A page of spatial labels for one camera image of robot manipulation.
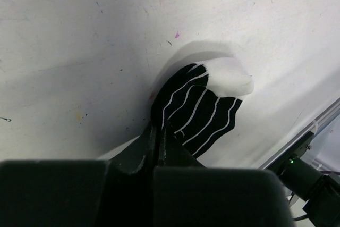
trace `floor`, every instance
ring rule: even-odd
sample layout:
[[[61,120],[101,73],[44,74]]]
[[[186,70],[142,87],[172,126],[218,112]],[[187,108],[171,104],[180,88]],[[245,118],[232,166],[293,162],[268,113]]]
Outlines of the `floor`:
[[[97,158],[180,64],[221,51],[255,91],[200,161],[258,167],[340,96],[339,2],[0,0],[0,160]]]

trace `sock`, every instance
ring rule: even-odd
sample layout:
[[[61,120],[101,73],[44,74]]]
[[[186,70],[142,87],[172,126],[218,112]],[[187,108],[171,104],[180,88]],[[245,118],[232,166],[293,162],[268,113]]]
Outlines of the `sock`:
[[[158,129],[170,124],[176,138],[197,158],[235,127],[236,112],[253,88],[251,76],[234,58],[193,63],[161,88],[151,120]]]

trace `red stain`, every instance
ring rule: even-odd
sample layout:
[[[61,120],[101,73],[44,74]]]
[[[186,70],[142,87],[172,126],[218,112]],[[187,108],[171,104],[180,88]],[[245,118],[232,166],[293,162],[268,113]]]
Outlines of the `red stain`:
[[[156,96],[156,92],[153,91],[149,96],[149,100],[153,100],[155,96]]]

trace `black fabric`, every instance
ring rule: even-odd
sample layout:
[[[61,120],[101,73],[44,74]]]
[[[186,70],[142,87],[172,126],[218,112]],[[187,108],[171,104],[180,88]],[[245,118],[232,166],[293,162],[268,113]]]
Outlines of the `black fabric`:
[[[206,88],[208,79],[203,65],[183,67],[164,84],[151,108],[154,125],[161,130],[171,124],[176,138],[195,158],[235,127],[242,103],[217,97]]]

